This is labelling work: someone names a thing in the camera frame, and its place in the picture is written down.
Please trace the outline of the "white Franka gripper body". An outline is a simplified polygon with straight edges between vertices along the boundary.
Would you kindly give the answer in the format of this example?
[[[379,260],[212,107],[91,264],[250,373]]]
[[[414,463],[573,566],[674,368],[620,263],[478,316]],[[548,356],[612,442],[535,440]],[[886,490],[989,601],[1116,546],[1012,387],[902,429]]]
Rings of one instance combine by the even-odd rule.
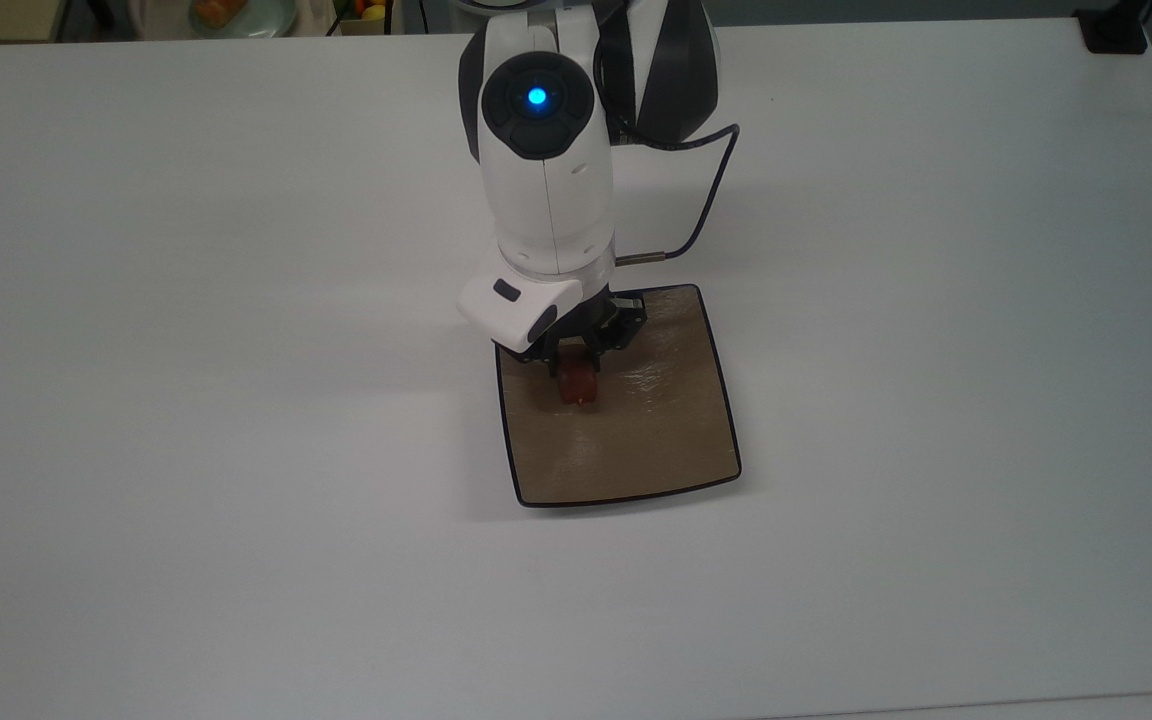
[[[584,291],[577,281],[485,274],[462,288],[456,306],[467,323],[518,363],[545,365],[545,356],[556,350],[563,363],[584,363],[585,338],[599,338],[604,355],[626,350],[647,323],[644,296],[607,287],[590,297]]]

